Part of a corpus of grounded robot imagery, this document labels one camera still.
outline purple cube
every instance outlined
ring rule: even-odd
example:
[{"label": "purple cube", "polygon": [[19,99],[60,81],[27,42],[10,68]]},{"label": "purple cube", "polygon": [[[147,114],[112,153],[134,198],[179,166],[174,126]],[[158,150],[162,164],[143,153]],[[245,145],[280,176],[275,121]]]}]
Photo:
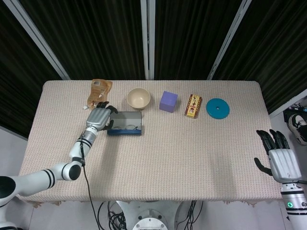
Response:
[{"label": "purple cube", "polygon": [[175,110],[177,97],[177,94],[164,91],[159,109],[172,113]]}]

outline white robotic arm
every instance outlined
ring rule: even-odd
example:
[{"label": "white robotic arm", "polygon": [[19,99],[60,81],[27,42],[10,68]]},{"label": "white robotic arm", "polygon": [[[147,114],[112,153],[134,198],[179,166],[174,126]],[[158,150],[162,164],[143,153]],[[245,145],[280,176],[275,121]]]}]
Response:
[{"label": "white robotic arm", "polygon": [[24,176],[0,176],[0,230],[17,230],[17,227],[7,222],[5,213],[7,204],[17,194],[30,196],[52,188],[56,181],[73,181],[78,179],[81,168],[85,165],[84,158],[91,149],[97,132],[112,128],[113,120],[106,126],[111,113],[117,113],[108,102],[99,103],[86,120],[86,129],[73,145],[69,156],[71,163],[59,163],[51,169],[44,169]]},{"label": "white robotic arm", "polygon": [[277,182],[282,184],[281,195],[293,229],[305,230],[307,228],[307,200],[300,184],[307,184],[307,182],[302,181],[296,155],[289,148],[285,136],[272,129],[270,132],[275,142],[267,132],[257,130],[267,152],[271,169],[265,168],[258,158],[254,159],[255,164],[262,172],[273,176]]}]

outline wire bundle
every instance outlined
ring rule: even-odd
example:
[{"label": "wire bundle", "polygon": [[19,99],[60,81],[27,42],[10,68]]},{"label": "wire bundle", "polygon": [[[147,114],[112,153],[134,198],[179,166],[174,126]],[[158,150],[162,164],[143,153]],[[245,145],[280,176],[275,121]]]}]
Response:
[{"label": "wire bundle", "polygon": [[193,230],[193,224],[197,221],[198,217],[201,214],[202,206],[203,206],[203,201],[201,202],[201,208],[200,211],[197,215],[197,217],[194,219],[194,208],[196,206],[196,200],[191,201],[191,205],[189,207],[188,215],[185,218],[185,220],[179,222],[177,224],[176,230],[178,229],[179,224],[186,222],[186,225],[184,227],[184,230]]},{"label": "wire bundle", "polygon": [[[124,213],[123,212],[115,213],[114,211],[111,211],[111,208],[115,203],[112,204],[111,206],[110,206],[110,203],[111,203],[110,201],[107,203],[107,219],[109,221],[109,229],[110,230],[127,230],[126,219],[125,219]],[[104,230],[104,228],[100,224],[99,214],[100,214],[100,210],[103,204],[104,202],[101,203],[101,205],[99,206],[98,213],[97,213],[98,224],[102,230]]]}]

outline sneaker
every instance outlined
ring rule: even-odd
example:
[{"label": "sneaker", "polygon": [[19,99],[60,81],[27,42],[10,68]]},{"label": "sneaker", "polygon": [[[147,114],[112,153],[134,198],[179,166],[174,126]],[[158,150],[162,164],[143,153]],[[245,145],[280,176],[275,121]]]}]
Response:
[{"label": "sneaker", "polygon": [[300,115],[292,115],[289,118],[288,127],[301,145],[307,145],[307,123]]}]

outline black stripe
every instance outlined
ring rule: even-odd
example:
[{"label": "black stripe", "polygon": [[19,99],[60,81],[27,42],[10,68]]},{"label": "black stripe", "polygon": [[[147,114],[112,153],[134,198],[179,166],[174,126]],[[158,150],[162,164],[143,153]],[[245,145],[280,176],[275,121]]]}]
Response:
[{"label": "black stripe", "polygon": [[307,210],[307,207],[300,207],[300,208],[289,208],[287,207],[286,210],[288,211],[303,211],[303,210]]},{"label": "black stripe", "polygon": [[92,146],[91,142],[89,142],[87,139],[81,138],[82,141],[85,141],[86,143],[88,143],[90,146]]},{"label": "black stripe", "polygon": [[71,159],[71,161],[79,162],[79,163],[82,164],[82,166],[85,165],[85,160],[84,160],[84,158],[81,158],[81,157],[73,157],[73,158]]},{"label": "black stripe", "polygon": [[[8,202],[9,203],[9,202]],[[0,207],[4,207],[4,206],[6,206],[8,203],[6,203],[6,204],[4,204],[4,205],[1,205]]]},{"label": "black stripe", "polygon": [[290,195],[290,194],[304,194],[304,191],[290,191],[290,192],[280,192],[282,195]]},{"label": "black stripe", "polygon": [[53,183],[52,183],[52,186],[50,187],[50,188],[52,188],[54,186],[54,184],[56,183],[56,178],[55,178],[53,172],[50,169],[46,169],[46,170],[49,170],[51,172],[52,177],[53,177]]},{"label": "black stripe", "polygon": [[51,177],[50,177],[49,173],[48,173],[45,169],[43,169],[42,171],[44,171],[45,173],[47,173],[47,175],[48,175],[48,177],[49,177],[49,187],[48,187],[48,188],[50,188],[50,186],[51,186]]},{"label": "black stripe", "polygon": [[307,215],[307,212],[287,212],[288,213],[288,215],[294,215],[294,216],[305,216],[305,215]]},{"label": "black stripe", "polygon": [[63,176],[63,171],[64,171],[64,168],[66,167],[66,165],[68,165],[68,164],[69,164],[69,163],[65,164],[64,167],[62,168],[61,176],[62,176],[63,180],[65,180],[65,179],[64,179],[64,176]]},{"label": "black stripe", "polygon": [[91,148],[91,146],[89,146],[89,144],[87,144],[86,142],[83,142],[81,140],[78,140],[77,142],[82,142],[83,144],[86,144],[89,148]]},{"label": "black stripe", "polygon": [[10,227],[2,227],[0,230],[18,230],[18,228],[10,226]]}]

